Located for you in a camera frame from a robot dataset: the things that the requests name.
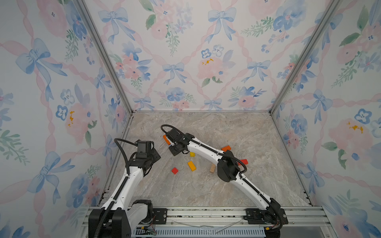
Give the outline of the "small orange block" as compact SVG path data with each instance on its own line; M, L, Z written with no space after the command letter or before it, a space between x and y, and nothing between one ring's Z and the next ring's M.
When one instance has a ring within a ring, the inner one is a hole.
M172 145L171 142L170 142L170 140L167 138L166 135L163 135L163 138L164 138L165 142L166 142L168 145Z

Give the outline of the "small red block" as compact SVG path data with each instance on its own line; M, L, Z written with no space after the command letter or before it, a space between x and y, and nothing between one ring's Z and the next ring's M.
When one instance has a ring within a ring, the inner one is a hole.
M172 169L172 173L173 173L173 174L176 175L178 172L179 172L179 170L178 170L177 168L173 168L173 169Z

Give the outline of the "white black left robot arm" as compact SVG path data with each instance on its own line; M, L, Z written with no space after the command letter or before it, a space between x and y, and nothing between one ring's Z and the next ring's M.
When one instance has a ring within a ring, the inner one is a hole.
M92 210L88 218L88 236L90 238L131 238L135 236L139 224L151 224L154 220L151 200L141 199L129 207L135 190L143 180L144 162L150 168L160 159L153 149L146 159L138 156L132 158L123 178L111 197L100 209Z

